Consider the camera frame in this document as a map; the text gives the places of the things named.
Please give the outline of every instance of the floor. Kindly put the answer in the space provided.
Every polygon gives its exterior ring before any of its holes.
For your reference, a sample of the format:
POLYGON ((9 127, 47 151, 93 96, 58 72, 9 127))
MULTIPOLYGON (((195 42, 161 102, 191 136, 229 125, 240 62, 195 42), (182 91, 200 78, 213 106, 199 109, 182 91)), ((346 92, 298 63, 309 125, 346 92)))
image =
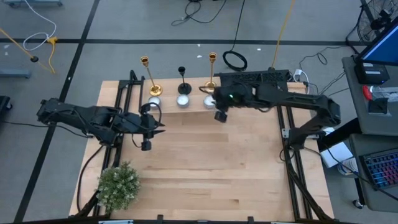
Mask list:
MULTIPOLYGON (((57 44, 53 58, 57 74, 52 75, 31 63, 15 45, 0 36, 0 67, 25 68, 32 72, 30 79, 1 79, 0 95, 10 96, 14 105, 6 120, 39 124, 35 114, 40 101, 59 97, 65 80, 70 82, 66 102, 93 105, 103 80, 128 78, 130 69, 140 76, 146 75, 139 62, 143 55, 150 58, 150 67, 156 78, 178 77, 179 66, 187 68, 189 77, 207 76, 207 55, 216 52, 221 56, 231 48, 231 42, 227 40, 234 37, 241 2, 227 1, 212 23, 188 21, 177 27, 170 23, 184 16, 186 0, 64 0, 63 7, 34 5, 38 13, 57 24, 56 36, 62 43, 57 44), (94 16, 91 27, 86 26, 90 12, 94 16), (87 38, 84 45, 79 41, 82 36, 87 38), (115 39, 119 44, 112 44, 115 39)), ((209 20, 221 4, 222 1, 204 0, 196 14, 197 19, 209 20)), ((289 5, 290 0, 246 1, 238 40, 266 40, 235 46, 234 50, 247 58, 248 71, 270 67, 275 41, 289 5)), ((359 0, 296 0, 282 38, 291 42, 280 46, 275 68, 288 68, 294 72, 304 55, 313 55, 329 44, 342 44, 356 22, 359 6, 359 0)), ((13 9, 5 4, 0 4, 0 27, 13 38, 22 40, 36 32, 51 32, 53 29, 50 23, 37 17, 29 8, 22 5, 13 9)), ((43 63, 50 53, 48 44, 33 51, 43 63)), ((303 63, 310 82, 319 89, 343 71, 341 58, 352 55, 352 51, 348 47, 328 49, 324 55, 328 65, 322 65, 316 57, 303 63)), ((230 71, 219 57, 215 72, 230 71)), ((327 94, 346 87, 347 82, 342 78, 327 94)), ((332 98, 341 106, 343 123, 355 117, 348 91, 332 98)), ((45 128, 2 124, 0 223, 14 220, 46 132, 45 128)), ((68 215, 85 145, 84 139, 64 130, 55 130, 24 221, 68 215)), ((398 214, 354 208, 351 201, 358 198, 354 181, 342 177, 335 169, 327 169, 325 174, 336 218, 356 223, 394 223, 398 219, 398 214)))

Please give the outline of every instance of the gold candlestick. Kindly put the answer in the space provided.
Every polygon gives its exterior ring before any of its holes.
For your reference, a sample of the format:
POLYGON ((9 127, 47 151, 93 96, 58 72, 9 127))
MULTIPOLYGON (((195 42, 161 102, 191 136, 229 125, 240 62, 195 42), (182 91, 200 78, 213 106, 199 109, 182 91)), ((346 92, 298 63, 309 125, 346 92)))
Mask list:
POLYGON ((152 78, 152 75, 150 74, 150 71, 149 71, 149 67, 148 67, 149 59, 148 59, 148 57, 142 56, 141 57, 141 63, 147 68, 149 78, 152 81, 152 86, 150 88, 149 93, 152 96, 159 96, 160 94, 162 94, 163 89, 162 89, 162 87, 160 85, 155 85, 154 79, 152 78))
POLYGON ((214 52, 210 53, 209 54, 209 59, 210 59, 210 65, 211 65, 210 82, 206 82, 205 86, 207 87, 207 91, 211 93, 211 92, 214 91, 214 87, 216 86, 216 83, 213 82, 213 75, 214 75, 214 73, 213 73, 213 65, 214 65, 214 62, 217 59, 217 54, 214 53, 214 52))

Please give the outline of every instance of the blue screen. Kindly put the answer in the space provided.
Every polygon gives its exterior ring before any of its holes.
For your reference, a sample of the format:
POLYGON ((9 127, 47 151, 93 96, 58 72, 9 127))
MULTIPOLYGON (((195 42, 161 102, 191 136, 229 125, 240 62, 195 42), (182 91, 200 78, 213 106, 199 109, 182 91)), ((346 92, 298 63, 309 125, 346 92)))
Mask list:
POLYGON ((384 38, 363 56, 363 60, 398 63, 398 25, 393 27, 390 33, 386 33, 384 38))

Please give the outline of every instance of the potted plant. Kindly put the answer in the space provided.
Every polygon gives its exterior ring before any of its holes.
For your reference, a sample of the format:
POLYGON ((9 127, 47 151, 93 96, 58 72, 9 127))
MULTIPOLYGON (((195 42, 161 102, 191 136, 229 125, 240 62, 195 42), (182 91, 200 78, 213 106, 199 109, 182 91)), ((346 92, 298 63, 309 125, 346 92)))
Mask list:
POLYGON ((140 187, 137 171, 128 162, 123 162, 120 167, 107 168, 99 178, 98 203, 105 207, 107 214, 113 210, 126 210, 136 199, 140 187))

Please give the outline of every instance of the wooden table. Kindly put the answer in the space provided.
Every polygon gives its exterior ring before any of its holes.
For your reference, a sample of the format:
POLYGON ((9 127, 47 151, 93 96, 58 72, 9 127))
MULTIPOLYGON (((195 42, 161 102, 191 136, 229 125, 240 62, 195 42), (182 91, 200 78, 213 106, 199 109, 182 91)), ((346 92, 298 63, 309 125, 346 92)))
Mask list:
MULTIPOLYGON (((155 136, 152 150, 147 152, 134 147, 131 135, 125 135, 121 160, 130 161, 138 170, 142 188, 138 201, 128 210, 113 212, 111 218, 153 220, 162 214, 165 220, 236 221, 247 220, 248 216, 256 221, 294 220, 286 168, 279 159, 282 141, 276 109, 260 113, 235 108, 229 111, 227 123, 219 123, 212 111, 204 109, 205 94, 198 91, 207 79, 186 78, 193 89, 187 109, 175 104, 181 79, 155 80, 164 88, 160 98, 166 132, 155 136)), ((113 106, 117 86, 118 81, 103 82, 97 105, 113 106)), ((149 87, 150 81, 146 80, 143 103, 149 97, 149 87)), ((137 113, 139 90, 139 86, 133 87, 130 112, 137 113)), ((303 93, 305 89, 301 83, 289 83, 289 91, 303 93)), ((293 108, 293 114, 296 126, 310 119, 308 110, 293 108)), ((318 150, 313 140, 305 145, 318 150)), ((82 165, 97 148, 97 140, 89 139, 82 165)), ((301 154, 308 191, 333 217, 320 157, 308 151, 301 154)), ((98 185, 103 156, 104 150, 86 168, 81 206, 98 185)), ((76 193, 70 209, 70 214, 75 213, 76 193)))

